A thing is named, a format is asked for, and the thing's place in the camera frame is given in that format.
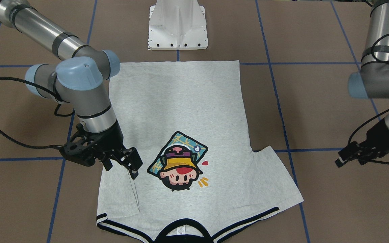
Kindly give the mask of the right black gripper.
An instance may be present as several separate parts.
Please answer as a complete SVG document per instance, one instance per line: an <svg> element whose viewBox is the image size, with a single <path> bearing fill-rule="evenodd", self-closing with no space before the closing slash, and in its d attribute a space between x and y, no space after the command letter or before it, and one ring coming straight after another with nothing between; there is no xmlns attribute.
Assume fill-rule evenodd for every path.
<svg viewBox="0 0 389 243"><path fill-rule="evenodd" d="M93 157L102 162L105 171L112 167L112 160L120 161L120 164L129 171L132 180L139 175L142 167L142 159L135 147L125 148L123 134L116 121L110 128L99 133L87 132L86 137L91 141Z"/></svg>

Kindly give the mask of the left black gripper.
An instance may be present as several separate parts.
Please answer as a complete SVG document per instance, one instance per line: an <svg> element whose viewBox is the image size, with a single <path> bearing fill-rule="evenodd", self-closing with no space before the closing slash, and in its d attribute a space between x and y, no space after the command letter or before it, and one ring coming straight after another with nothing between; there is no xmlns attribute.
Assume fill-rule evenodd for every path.
<svg viewBox="0 0 389 243"><path fill-rule="evenodd" d="M367 164L361 155L366 149L370 159L383 158L389 154L389 128L385 119L380 120L366 133L366 140L363 145L358 142L350 142L346 147L338 152L338 159L335 164L338 168L343 167L346 163L358 160L361 165Z"/></svg>

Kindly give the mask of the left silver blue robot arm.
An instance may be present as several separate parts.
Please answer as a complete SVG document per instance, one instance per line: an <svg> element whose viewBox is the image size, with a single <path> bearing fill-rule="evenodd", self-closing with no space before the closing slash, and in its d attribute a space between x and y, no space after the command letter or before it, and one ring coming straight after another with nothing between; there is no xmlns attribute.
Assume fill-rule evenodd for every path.
<svg viewBox="0 0 389 243"><path fill-rule="evenodd" d="M350 75L348 92L352 98L389 99L389 0L372 3L361 68ZM361 165L385 164L379 158L389 154L389 109L383 115L385 117L367 131L365 141L353 141L359 129L350 135L347 145L338 153L337 167L353 160Z"/></svg>

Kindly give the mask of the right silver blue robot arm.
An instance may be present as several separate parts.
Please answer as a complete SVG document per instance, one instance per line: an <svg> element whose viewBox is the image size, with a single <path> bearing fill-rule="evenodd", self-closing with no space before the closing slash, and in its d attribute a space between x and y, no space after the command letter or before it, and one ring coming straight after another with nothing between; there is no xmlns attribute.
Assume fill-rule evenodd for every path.
<svg viewBox="0 0 389 243"><path fill-rule="evenodd" d="M66 160L87 167L99 161L109 171L116 161L135 179L142 160L136 148L123 145L123 134L103 83L119 73L117 55L92 48L40 14L26 0L0 0L0 24L23 33L60 59L57 65L32 66L24 79L0 80L24 83L33 94L59 105L70 103L80 120L77 132L64 145L31 146L1 129L0 134L23 147L56 149Z"/></svg>

